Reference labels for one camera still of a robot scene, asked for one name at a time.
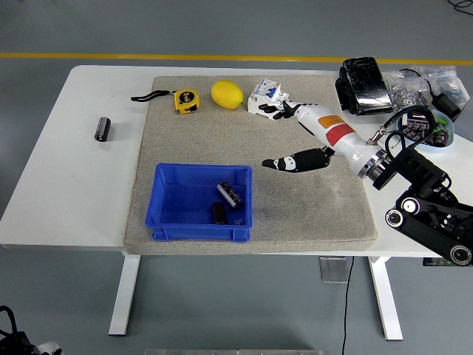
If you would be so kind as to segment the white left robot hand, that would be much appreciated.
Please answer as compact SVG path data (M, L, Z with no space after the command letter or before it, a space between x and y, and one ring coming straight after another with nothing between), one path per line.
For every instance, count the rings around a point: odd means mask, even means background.
M61 346L55 341L44 342L36 347L40 354L62 355L64 353Z

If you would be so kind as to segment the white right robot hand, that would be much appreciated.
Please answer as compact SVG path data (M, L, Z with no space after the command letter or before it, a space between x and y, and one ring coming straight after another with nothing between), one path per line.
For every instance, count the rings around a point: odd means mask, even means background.
M364 141L349 124L325 106L275 101L259 108L274 118L296 118L306 131L324 144L322 148L264 160L264 167L291 173L308 172L327 167L331 157L336 155L343 157L360 178L376 180L388 164L386 152L381 146Z

